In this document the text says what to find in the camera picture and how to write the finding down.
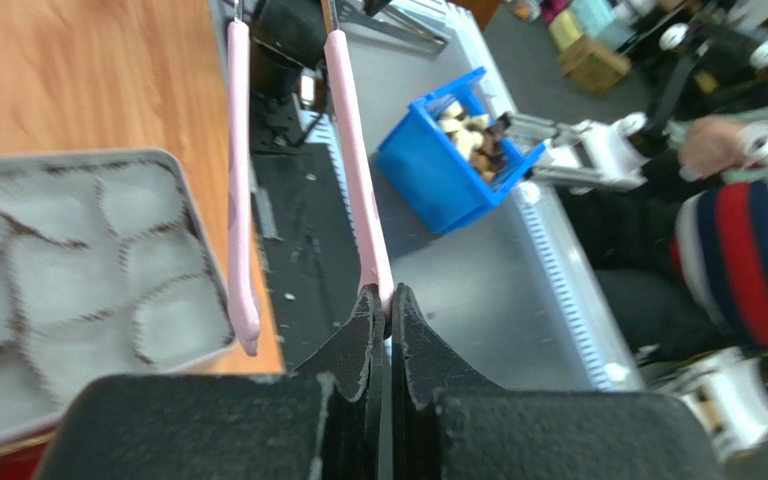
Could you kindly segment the pink handled metal tongs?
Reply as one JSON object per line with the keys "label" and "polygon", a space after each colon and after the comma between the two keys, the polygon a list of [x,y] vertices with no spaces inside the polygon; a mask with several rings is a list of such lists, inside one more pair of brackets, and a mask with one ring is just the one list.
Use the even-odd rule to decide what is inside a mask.
{"label": "pink handled metal tongs", "polygon": [[[233,3],[227,28],[228,155],[228,316],[235,335],[250,357],[255,357],[261,333],[260,312],[251,281],[250,198],[250,32],[244,22],[244,3]],[[380,224],[365,143],[356,86],[345,33],[338,26],[338,3],[324,1],[327,38],[324,45],[331,94],[337,114],[338,140],[345,171],[350,213],[360,259],[359,287],[377,288],[385,332],[392,328],[393,280]]]}

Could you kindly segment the red lacquer tray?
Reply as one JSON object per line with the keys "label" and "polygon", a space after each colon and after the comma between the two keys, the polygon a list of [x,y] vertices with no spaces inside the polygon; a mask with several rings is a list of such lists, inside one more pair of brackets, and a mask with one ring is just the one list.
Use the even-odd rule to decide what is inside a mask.
{"label": "red lacquer tray", "polygon": [[31,479],[54,435],[54,429],[46,429],[1,445],[0,480]]}

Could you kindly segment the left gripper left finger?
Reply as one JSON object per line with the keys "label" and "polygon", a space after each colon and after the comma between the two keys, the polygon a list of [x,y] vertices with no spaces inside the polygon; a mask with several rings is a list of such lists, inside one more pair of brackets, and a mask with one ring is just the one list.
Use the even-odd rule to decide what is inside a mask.
{"label": "left gripper left finger", "polygon": [[378,290],[283,375],[119,374],[61,419],[39,479],[367,479],[383,358]]}

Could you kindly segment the silver tin with paper cups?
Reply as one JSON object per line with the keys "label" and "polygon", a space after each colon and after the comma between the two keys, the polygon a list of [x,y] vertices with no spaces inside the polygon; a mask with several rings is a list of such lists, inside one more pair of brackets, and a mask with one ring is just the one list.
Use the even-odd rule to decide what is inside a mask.
{"label": "silver tin with paper cups", "polygon": [[233,341],[170,153],[0,157],[0,451],[41,439],[97,378],[202,370]]}

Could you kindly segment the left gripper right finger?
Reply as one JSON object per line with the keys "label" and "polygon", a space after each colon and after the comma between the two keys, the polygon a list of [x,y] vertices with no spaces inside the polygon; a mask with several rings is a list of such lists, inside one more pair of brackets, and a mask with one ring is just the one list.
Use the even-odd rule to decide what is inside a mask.
{"label": "left gripper right finger", "polygon": [[643,392],[513,391],[470,366],[426,322],[413,290],[392,299],[397,479],[720,479],[691,411]]}

